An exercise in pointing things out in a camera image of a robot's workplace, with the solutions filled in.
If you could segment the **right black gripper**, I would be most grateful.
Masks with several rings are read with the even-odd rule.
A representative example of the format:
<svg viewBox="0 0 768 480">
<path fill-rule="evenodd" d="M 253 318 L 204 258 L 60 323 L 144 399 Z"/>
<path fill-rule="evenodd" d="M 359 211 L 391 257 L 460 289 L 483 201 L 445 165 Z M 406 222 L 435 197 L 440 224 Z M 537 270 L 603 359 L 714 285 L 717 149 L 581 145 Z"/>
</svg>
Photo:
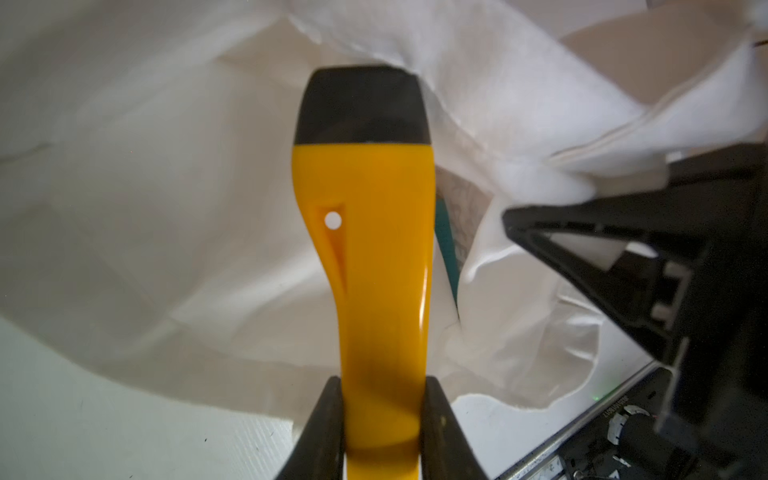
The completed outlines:
<svg viewBox="0 0 768 480">
<path fill-rule="evenodd" d="M 720 479 L 767 476 L 767 147 L 674 165 L 667 189 L 509 209 L 507 236 L 654 358 L 660 435 Z"/>
</svg>

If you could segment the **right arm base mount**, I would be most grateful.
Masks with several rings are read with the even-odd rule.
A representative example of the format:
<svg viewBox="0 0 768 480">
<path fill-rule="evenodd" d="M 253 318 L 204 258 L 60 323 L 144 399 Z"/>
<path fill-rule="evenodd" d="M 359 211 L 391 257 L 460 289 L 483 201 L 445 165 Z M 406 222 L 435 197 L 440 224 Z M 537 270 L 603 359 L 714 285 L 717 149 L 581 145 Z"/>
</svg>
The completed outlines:
<svg viewBox="0 0 768 480">
<path fill-rule="evenodd" d="M 670 380 L 649 364 L 499 477 L 707 479 L 701 461 L 654 430 Z"/>
</svg>

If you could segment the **teal knife in pouch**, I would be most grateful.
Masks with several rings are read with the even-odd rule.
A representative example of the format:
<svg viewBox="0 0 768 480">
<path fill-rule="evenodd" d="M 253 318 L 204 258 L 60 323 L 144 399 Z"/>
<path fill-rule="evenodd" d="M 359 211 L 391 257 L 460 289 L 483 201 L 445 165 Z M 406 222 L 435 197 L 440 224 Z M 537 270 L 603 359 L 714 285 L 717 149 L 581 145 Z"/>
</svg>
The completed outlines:
<svg viewBox="0 0 768 480">
<path fill-rule="evenodd" d="M 441 196 L 436 197 L 435 203 L 435 235 L 439 250 L 443 258 L 448 281 L 450 284 L 454 304 L 458 305 L 458 286 L 460 270 L 456 257 L 455 242 L 451 229 L 450 216 L 445 200 Z"/>
</svg>

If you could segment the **yellow knife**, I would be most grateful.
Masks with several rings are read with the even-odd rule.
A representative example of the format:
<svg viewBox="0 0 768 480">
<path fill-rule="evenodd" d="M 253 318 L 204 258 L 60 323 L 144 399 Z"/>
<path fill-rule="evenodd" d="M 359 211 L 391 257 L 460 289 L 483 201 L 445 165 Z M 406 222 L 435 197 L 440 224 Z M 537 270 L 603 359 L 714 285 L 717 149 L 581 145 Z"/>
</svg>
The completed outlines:
<svg viewBox="0 0 768 480">
<path fill-rule="evenodd" d="M 315 71 L 292 180 L 336 305 L 347 474 L 414 479 L 436 197 L 416 77 L 385 66 Z"/>
</svg>

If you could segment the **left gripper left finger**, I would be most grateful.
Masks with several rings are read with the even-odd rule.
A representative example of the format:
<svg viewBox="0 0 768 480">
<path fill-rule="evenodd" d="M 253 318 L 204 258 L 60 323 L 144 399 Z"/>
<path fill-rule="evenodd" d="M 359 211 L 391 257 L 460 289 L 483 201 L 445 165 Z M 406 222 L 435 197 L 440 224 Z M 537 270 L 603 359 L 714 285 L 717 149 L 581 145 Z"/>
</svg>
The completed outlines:
<svg viewBox="0 0 768 480">
<path fill-rule="evenodd" d="M 345 456 L 341 379 L 332 376 L 277 480 L 339 480 Z"/>
</svg>

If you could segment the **white printed tote pouch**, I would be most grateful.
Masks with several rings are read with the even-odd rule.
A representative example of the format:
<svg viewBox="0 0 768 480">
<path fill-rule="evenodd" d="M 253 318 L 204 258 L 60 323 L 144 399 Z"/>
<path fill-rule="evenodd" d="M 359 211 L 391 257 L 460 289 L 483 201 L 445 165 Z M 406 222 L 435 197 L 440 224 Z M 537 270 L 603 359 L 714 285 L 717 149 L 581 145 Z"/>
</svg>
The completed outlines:
<svg viewBox="0 0 768 480">
<path fill-rule="evenodd" d="M 414 74 L 469 234 L 432 301 L 451 397 L 544 409 L 603 321 L 503 234 L 508 205 L 663 185 L 767 121 L 763 1 L 5 1 L 1 313 L 95 373 L 302 416 L 339 364 L 290 150 L 310 74 Z"/>
</svg>

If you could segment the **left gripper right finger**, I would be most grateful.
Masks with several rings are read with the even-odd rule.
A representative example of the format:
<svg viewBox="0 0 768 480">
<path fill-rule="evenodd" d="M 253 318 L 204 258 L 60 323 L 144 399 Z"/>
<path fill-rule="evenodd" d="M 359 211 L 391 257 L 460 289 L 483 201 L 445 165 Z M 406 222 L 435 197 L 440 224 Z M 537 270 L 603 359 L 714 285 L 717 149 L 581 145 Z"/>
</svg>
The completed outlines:
<svg viewBox="0 0 768 480">
<path fill-rule="evenodd" d="M 488 480 L 434 376 L 427 376 L 425 382 L 419 453 L 423 479 Z"/>
</svg>

